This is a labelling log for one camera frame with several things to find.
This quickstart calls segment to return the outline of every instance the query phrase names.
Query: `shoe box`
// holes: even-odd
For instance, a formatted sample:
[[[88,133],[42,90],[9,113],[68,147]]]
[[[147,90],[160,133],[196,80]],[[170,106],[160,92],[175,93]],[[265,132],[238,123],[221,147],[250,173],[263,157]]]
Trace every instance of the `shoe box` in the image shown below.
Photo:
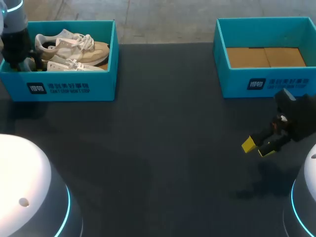
[[[217,19],[213,54],[224,98],[316,93],[316,28],[308,17]]]
[[[33,40],[37,34],[55,36],[63,29],[91,35],[110,45],[105,71],[14,72],[3,60],[0,80],[13,101],[113,101],[115,98],[119,44],[114,21],[29,22]]]

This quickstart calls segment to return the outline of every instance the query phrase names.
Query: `open box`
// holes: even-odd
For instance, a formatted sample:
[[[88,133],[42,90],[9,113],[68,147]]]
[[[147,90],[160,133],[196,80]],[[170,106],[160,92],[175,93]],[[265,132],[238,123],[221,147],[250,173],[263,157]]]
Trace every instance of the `open box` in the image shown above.
[[[214,58],[224,98],[316,93],[316,28],[308,17],[217,19]],[[233,68],[227,48],[298,48],[306,67]]]
[[[114,21],[29,22],[34,43],[37,34],[54,36],[63,29],[110,45],[107,71],[13,72],[3,60],[0,79],[13,101],[112,101],[115,98],[119,44]]]

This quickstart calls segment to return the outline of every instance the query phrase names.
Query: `table surface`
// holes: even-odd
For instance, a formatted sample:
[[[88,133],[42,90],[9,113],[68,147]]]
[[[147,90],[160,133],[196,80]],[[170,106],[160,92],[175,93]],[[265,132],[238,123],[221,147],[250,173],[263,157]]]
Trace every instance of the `table surface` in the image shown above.
[[[316,141],[246,155],[276,106],[223,99],[211,43],[121,45],[114,102],[0,106],[1,131],[43,149],[77,198],[84,237],[285,236],[282,204]]]

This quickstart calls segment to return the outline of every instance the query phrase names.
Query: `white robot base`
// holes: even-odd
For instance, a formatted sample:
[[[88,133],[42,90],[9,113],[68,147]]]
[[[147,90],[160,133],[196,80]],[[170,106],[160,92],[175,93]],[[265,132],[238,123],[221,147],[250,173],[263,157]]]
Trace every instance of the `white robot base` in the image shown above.
[[[288,237],[316,237],[316,145],[308,153],[283,210]]]
[[[34,143],[0,134],[0,236],[81,237],[80,208]]]

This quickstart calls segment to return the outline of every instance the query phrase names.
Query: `gray floor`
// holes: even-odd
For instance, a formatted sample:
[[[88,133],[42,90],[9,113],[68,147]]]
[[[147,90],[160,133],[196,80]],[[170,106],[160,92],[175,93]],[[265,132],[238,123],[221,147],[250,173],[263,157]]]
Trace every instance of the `gray floor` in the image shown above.
[[[120,43],[213,41],[222,17],[309,16],[315,0],[25,0],[30,21],[112,20]]]

